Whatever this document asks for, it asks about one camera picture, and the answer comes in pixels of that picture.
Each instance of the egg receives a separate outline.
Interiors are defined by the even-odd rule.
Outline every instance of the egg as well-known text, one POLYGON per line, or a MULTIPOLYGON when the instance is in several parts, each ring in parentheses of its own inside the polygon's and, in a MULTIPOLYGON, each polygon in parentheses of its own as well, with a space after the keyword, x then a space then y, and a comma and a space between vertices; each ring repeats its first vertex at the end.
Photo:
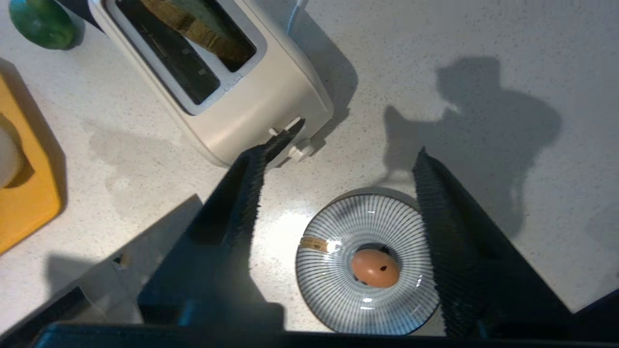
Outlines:
POLYGON ((357 251, 350 263, 352 272, 360 281, 373 287, 393 286, 400 278, 400 269, 386 253, 374 249, 357 251))

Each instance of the speckled countertop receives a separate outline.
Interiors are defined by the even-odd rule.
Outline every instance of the speckled countertop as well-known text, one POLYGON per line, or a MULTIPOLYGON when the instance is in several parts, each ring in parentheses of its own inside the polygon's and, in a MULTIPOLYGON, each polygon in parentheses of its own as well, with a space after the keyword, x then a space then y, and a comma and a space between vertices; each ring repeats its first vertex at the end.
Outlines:
MULTIPOLYGON (((293 1, 260 0, 284 25, 293 1)), ((252 275, 287 328, 322 330, 293 260, 320 208, 355 188, 415 195, 422 144, 572 310, 619 285, 619 3, 309 0, 292 36, 335 103, 312 158, 266 176, 252 275)), ((13 62, 67 158, 61 216, 0 256, 0 332, 52 294, 47 262, 96 263, 224 170, 183 139, 106 36, 46 51, 0 8, 13 62)), ((85 269, 67 275, 79 277, 85 269)))

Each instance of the striped bowl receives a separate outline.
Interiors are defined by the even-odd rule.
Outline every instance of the striped bowl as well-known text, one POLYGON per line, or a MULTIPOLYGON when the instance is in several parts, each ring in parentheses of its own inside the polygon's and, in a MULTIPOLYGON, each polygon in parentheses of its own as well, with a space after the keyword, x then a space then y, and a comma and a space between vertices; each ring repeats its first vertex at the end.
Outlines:
POLYGON ((307 226, 297 249, 297 281, 311 311, 333 331, 406 335, 434 313, 439 298, 421 215, 381 194, 335 201, 307 226), (387 252, 400 269, 392 287, 358 281, 350 267, 361 249, 387 252))

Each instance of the toaster knob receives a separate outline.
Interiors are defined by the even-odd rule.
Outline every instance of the toaster knob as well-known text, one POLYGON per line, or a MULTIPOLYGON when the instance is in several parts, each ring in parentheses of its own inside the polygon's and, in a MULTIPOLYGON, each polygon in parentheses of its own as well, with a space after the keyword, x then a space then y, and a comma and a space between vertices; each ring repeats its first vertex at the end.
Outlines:
POLYGON ((307 156, 311 155, 314 152, 314 145, 312 145, 309 139, 301 140, 292 146, 288 156, 297 162, 301 162, 307 156))

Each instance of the power cord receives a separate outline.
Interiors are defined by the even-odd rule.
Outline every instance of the power cord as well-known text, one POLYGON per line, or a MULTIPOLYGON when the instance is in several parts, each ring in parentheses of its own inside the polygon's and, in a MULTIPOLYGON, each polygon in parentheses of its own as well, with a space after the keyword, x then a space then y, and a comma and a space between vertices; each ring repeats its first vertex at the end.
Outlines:
POLYGON ((294 24, 295 18, 297 17, 297 12, 299 12, 299 9, 303 7, 304 2, 307 2, 307 0, 297 0, 295 7, 292 9, 292 13, 290 14, 290 20, 288 20, 288 28, 286 29, 286 34, 288 36, 290 36, 290 32, 292 31, 292 25, 294 24))

